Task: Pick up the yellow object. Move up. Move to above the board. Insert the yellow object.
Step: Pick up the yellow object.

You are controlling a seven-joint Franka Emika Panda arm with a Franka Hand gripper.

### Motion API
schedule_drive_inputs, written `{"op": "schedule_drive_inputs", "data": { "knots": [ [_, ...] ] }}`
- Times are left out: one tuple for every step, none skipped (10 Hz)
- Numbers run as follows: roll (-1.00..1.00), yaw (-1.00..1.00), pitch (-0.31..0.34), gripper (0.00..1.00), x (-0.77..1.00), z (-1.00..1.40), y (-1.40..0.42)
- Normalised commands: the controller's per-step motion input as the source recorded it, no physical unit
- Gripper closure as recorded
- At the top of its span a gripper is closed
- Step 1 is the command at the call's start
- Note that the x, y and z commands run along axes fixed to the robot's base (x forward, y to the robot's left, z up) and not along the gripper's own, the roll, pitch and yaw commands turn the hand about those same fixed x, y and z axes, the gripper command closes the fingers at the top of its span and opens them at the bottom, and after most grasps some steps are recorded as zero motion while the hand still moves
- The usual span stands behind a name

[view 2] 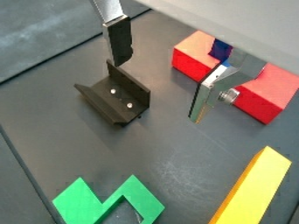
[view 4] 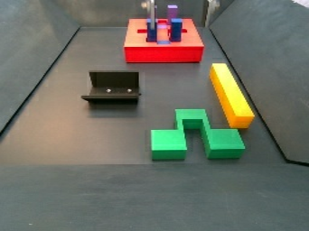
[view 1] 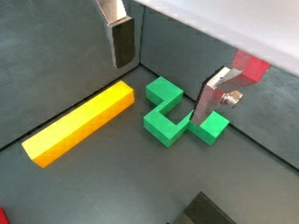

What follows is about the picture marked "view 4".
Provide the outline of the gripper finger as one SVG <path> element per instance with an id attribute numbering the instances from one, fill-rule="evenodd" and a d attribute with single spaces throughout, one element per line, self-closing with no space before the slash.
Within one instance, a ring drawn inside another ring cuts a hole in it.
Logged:
<path id="1" fill-rule="evenodd" d="M 155 28 L 155 0 L 144 0 L 142 2 L 142 8 L 147 10 L 151 29 Z"/>

